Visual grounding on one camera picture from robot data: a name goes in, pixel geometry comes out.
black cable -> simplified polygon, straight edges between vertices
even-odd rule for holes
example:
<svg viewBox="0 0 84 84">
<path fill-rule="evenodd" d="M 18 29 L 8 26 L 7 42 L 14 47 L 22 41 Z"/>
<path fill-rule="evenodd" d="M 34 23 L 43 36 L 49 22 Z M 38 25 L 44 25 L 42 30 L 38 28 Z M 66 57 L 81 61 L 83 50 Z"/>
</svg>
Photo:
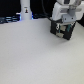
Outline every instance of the black cable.
<svg viewBox="0 0 84 84">
<path fill-rule="evenodd" d="M 57 20 L 57 21 L 50 19 L 50 17 L 48 17 L 48 14 L 45 11 L 43 0 L 41 0 L 41 2 L 42 2 L 42 9 L 43 9 L 43 12 L 45 14 L 45 17 L 48 18 L 48 20 L 50 20 L 51 22 L 54 22 L 54 23 L 60 22 L 60 23 L 62 23 L 62 20 L 61 19 L 60 20 Z"/>
</svg>

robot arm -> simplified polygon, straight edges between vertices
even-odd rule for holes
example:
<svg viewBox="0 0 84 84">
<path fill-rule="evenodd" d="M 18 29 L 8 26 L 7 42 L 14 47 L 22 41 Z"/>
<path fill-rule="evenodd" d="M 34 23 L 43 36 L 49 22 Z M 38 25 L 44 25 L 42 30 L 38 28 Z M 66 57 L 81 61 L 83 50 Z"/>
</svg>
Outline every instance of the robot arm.
<svg viewBox="0 0 84 84">
<path fill-rule="evenodd" d="M 50 32 L 58 37 L 70 40 L 77 20 L 80 20 L 84 13 L 84 1 L 81 0 L 57 0 L 54 5 Z"/>
<path fill-rule="evenodd" d="M 63 23 L 80 20 L 84 12 L 84 1 L 57 0 L 54 5 L 52 19 L 62 19 Z"/>
</svg>

black component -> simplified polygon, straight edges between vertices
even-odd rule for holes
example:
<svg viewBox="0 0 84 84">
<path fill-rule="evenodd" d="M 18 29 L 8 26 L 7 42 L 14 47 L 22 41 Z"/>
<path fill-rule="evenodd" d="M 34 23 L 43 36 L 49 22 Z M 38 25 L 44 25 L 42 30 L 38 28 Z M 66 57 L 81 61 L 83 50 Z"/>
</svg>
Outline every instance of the black component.
<svg viewBox="0 0 84 84">
<path fill-rule="evenodd" d="M 0 17 L 0 24 L 7 23 L 6 19 L 4 17 Z"/>
<path fill-rule="evenodd" d="M 67 31 L 68 25 L 64 25 L 64 26 L 66 26 L 66 30 L 65 30 L 65 31 L 60 30 L 60 33 L 64 34 L 64 36 L 63 36 L 64 39 L 70 40 L 70 38 L 71 38 L 71 36 L 72 36 L 73 29 L 74 29 L 74 27 L 75 27 L 75 24 L 76 24 L 76 23 L 74 23 L 74 25 L 72 26 L 72 28 L 70 28 L 69 32 Z M 57 26 L 56 23 L 51 22 L 51 30 L 50 30 L 50 32 L 51 32 L 52 34 L 54 34 L 54 35 L 56 35 L 56 33 L 57 33 L 57 31 L 58 31 L 58 30 L 56 29 L 56 26 Z"/>
<path fill-rule="evenodd" d="M 20 0 L 0 0 L 0 17 L 11 17 L 21 12 Z"/>
<path fill-rule="evenodd" d="M 78 21 L 78 23 L 80 23 L 83 27 L 84 27 L 84 14 L 81 20 Z"/>
<path fill-rule="evenodd" d="M 64 0 L 64 4 L 69 4 L 70 0 Z"/>
</svg>

